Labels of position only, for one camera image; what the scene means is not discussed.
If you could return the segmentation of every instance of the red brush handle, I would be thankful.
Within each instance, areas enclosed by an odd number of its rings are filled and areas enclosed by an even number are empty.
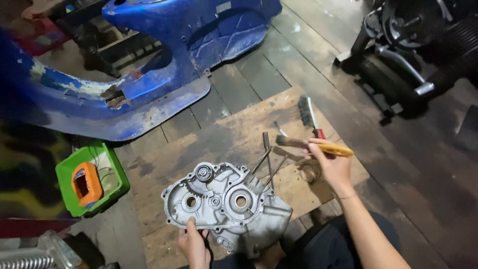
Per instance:
[[[315,138],[320,138],[320,139],[326,138],[326,136],[324,135],[324,132],[322,132],[322,129],[314,129],[312,132],[314,133]]]

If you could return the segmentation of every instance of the metal spring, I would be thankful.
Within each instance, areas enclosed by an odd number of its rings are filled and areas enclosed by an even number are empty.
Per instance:
[[[0,269],[46,269],[54,264],[50,256],[25,257],[0,261]]]

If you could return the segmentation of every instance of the bearing hole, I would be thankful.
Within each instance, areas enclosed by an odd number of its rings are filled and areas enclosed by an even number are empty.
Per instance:
[[[191,197],[188,197],[188,198],[186,199],[186,205],[187,205],[188,207],[194,207],[194,206],[196,205],[196,198],[194,198],[194,197],[192,197],[192,196],[191,196]]]
[[[246,206],[246,198],[244,196],[238,196],[236,198],[236,205],[238,207],[244,207]]]

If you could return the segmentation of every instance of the black pants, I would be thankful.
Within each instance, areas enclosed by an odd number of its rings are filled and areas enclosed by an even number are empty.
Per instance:
[[[400,242],[393,225],[383,216],[370,212],[393,247],[400,252]],[[254,264],[243,254],[229,255],[213,261],[212,269],[253,269]],[[277,269],[360,269],[360,259],[347,228],[344,215],[325,225],[314,226],[295,243]]]

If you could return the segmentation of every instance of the orange container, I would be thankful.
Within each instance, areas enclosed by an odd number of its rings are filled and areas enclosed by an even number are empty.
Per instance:
[[[78,197],[80,206],[89,208],[103,196],[103,189],[94,164],[89,162],[81,163],[71,177],[71,187]]]

